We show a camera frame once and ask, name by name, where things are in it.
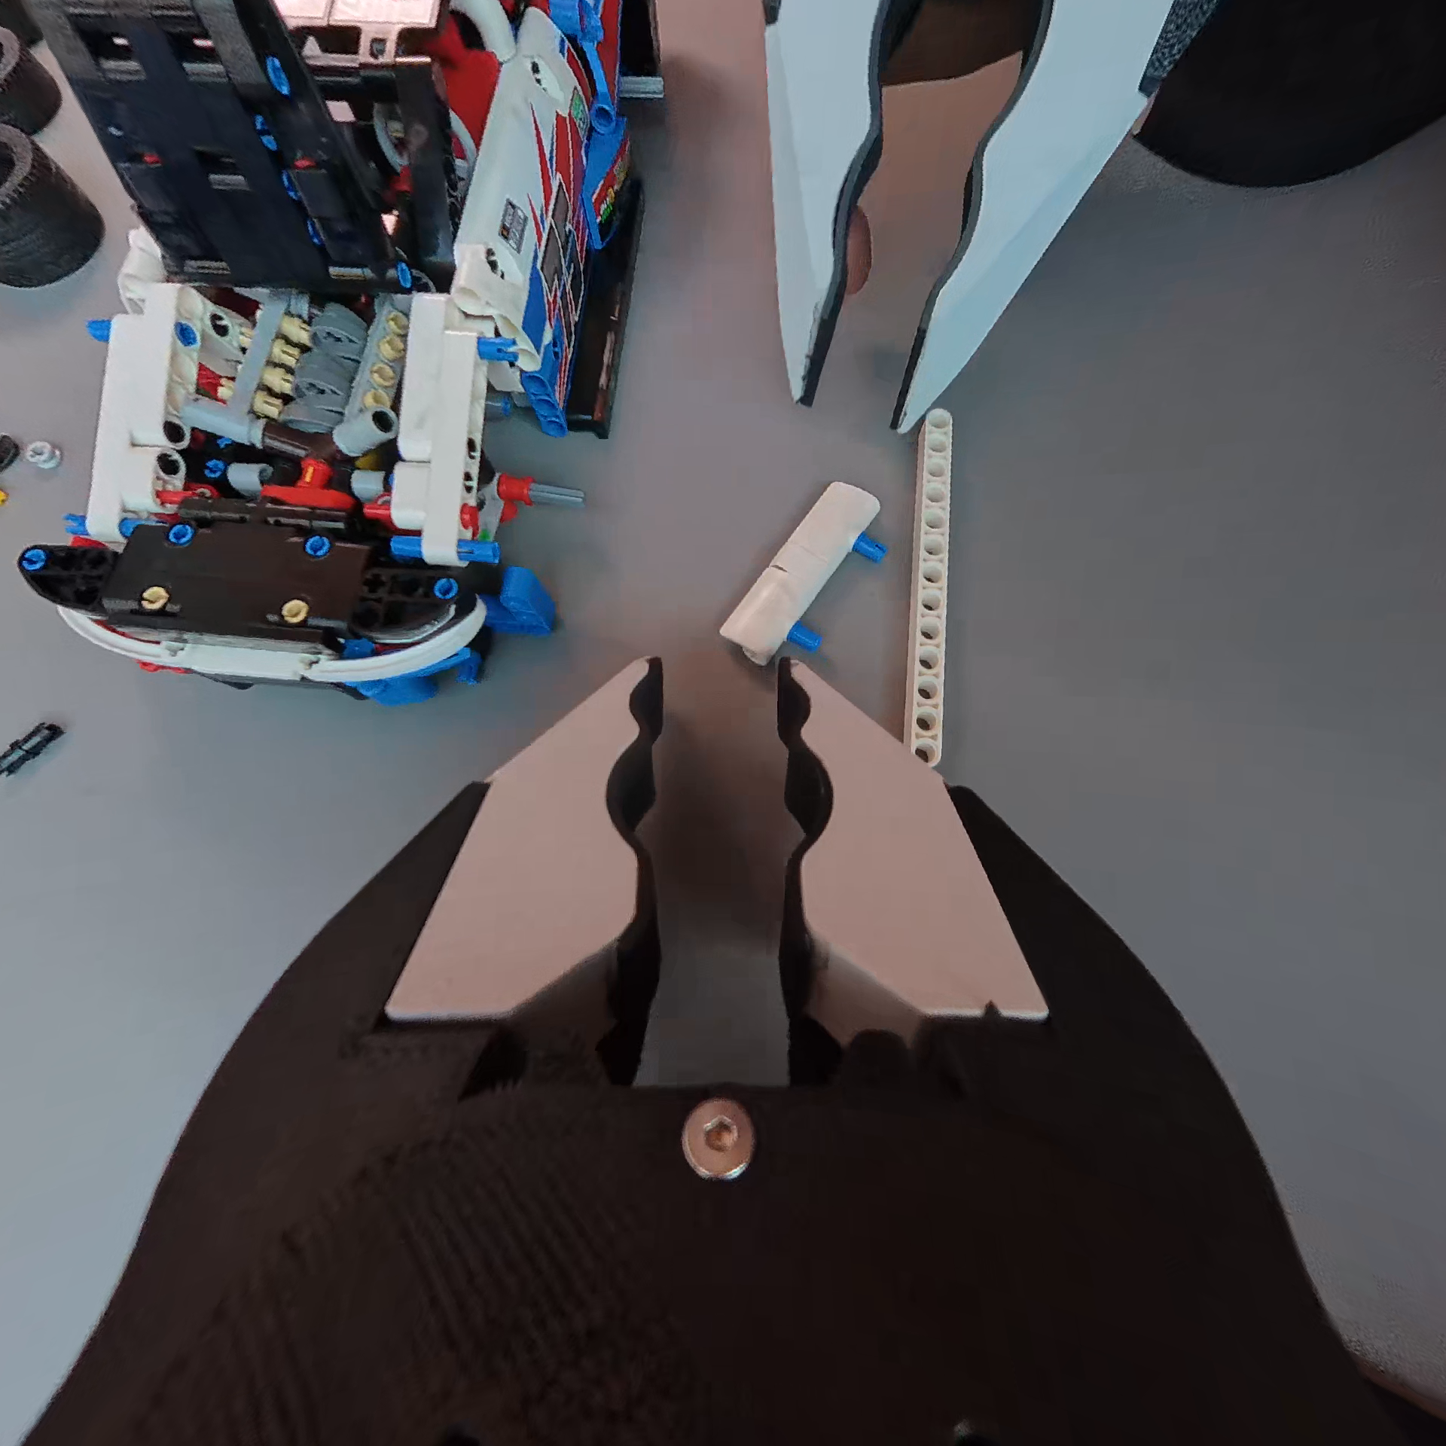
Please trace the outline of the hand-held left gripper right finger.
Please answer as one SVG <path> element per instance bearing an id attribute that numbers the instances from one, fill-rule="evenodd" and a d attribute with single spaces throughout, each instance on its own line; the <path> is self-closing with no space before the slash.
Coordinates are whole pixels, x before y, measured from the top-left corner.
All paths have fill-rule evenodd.
<path id="1" fill-rule="evenodd" d="M 804 664 L 777 672 L 785 868 L 780 977 L 789 1030 L 847 1047 L 915 1044 L 989 1013 L 1049 1006 L 947 784 Z"/>

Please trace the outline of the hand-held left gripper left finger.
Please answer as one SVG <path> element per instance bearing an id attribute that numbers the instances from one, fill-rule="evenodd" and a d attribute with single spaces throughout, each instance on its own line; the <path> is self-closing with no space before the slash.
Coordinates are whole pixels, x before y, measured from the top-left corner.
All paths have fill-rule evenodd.
<path id="1" fill-rule="evenodd" d="M 658 994 L 663 664 L 644 657 L 498 769 L 386 1003 L 391 1025 L 503 1025 L 639 1053 Z"/>

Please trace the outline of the long white holed brick beam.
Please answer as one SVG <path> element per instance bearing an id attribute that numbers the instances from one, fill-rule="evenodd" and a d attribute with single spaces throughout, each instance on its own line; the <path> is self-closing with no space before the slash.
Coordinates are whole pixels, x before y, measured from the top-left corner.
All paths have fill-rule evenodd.
<path id="1" fill-rule="evenodd" d="M 904 743 L 937 769 L 944 753 L 951 564 L 952 416 L 932 409 L 916 435 L 916 495 Z"/>

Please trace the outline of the black toy tyre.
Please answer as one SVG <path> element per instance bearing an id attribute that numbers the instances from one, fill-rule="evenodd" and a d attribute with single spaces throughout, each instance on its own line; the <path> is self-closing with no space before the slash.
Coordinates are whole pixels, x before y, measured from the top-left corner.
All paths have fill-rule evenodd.
<path id="1" fill-rule="evenodd" d="M 97 206 L 30 135 L 2 126 L 2 285 L 35 290 L 75 276 L 104 244 Z"/>
<path id="2" fill-rule="evenodd" d="M 61 87 L 11 28 L 2 39 L 2 125 L 26 137 L 38 137 L 59 116 Z"/>

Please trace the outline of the person's right hand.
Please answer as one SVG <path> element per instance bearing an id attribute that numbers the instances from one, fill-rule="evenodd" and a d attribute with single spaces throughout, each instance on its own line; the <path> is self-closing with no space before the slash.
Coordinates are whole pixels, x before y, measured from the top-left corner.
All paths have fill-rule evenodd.
<path id="1" fill-rule="evenodd" d="M 1021 78 L 1020 52 L 968 77 L 882 94 L 882 151 L 859 213 L 870 276 L 856 302 L 904 311 L 928 299 L 964 233 L 973 159 Z"/>

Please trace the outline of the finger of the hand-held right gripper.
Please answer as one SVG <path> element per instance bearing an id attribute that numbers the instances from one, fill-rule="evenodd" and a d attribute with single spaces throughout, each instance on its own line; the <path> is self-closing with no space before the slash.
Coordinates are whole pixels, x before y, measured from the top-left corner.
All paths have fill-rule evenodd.
<path id="1" fill-rule="evenodd" d="M 789 392 L 811 407 L 875 238 L 863 192 L 882 152 L 892 4 L 765 4 L 777 299 Z"/>
<path id="2" fill-rule="evenodd" d="M 921 314 L 892 428 L 911 431 L 968 367 L 1147 109 L 1171 3 L 1042 6 L 1020 83 L 970 164 L 970 207 Z"/>

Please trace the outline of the white connector with blue pins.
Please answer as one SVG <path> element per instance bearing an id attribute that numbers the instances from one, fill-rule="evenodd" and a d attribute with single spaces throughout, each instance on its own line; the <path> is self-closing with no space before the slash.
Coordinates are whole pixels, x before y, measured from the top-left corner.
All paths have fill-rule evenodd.
<path id="1" fill-rule="evenodd" d="M 785 648 L 815 655 L 822 636 L 806 615 L 849 555 L 880 564 L 889 550 L 870 538 L 880 500 L 832 483 L 720 627 L 746 660 L 768 667 Z"/>

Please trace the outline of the toy brick truck model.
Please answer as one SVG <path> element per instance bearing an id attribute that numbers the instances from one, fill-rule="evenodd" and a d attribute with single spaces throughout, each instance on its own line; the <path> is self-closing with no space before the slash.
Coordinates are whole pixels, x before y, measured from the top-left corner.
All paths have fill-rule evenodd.
<path id="1" fill-rule="evenodd" d="M 565 486 L 489 423 L 610 435 L 656 4 L 4 4 L 136 216 L 92 476 L 16 569 L 150 676 L 400 708 L 555 600 L 501 562 Z"/>

